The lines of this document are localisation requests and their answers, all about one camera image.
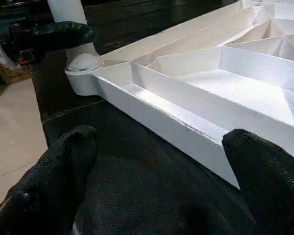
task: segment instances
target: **black gloved finger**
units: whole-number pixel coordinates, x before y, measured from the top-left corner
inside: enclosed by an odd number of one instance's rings
[[[36,26],[27,45],[43,46],[44,51],[68,49],[94,42],[98,31],[94,26],[71,21]]]
[[[226,134],[222,144],[257,223],[267,234],[294,231],[294,158],[242,129]]]
[[[69,234],[97,152],[96,131],[90,126],[79,126],[57,140],[9,190],[4,202],[16,197],[29,200],[21,212],[15,212],[17,217],[1,217],[14,220],[3,231],[10,235]]]

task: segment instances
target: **white plastic part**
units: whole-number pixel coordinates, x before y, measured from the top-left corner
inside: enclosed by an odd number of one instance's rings
[[[73,21],[87,24],[80,0],[48,0],[55,22]],[[88,72],[102,65],[102,59],[92,43],[68,49],[66,71]]]
[[[103,58],[129,62],[69,75],[77,94],[99,94],[232,185],[221,140],[234,128],[294,157],[294,0],[243,0]]]

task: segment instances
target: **white cylindrical post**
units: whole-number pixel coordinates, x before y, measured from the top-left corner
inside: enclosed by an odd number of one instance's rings
[[[80,0],[48,0],[55,22],[73,21],[87,24]],[[70,72],[90,71],[102,64],[102,59],[92,43],[67,50],[67,70]]]

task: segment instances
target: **gloved hand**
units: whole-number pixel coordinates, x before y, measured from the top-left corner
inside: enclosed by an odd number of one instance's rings
[[[294,235],[294,157],[242,129],[226,134],[222,144],[263,234]]]
[[[98,153],[96,131],[63,135],[0,204],[0,235],[68,235]]]

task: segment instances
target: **beige floor tile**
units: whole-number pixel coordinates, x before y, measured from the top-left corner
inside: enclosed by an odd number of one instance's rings
[[[0,202],[5,198],[8,190],[13,185],[15,185],[19,181],[19,179],[24,175],[24,173],[33,165],[34,164],[25,165],[0,177]]]
[[[31,80],[0,95],[0,201],[47,149]]]
[[[20,116],[39,118],[39,109],[31,80],[7,86],[0,95],[0,124]]]

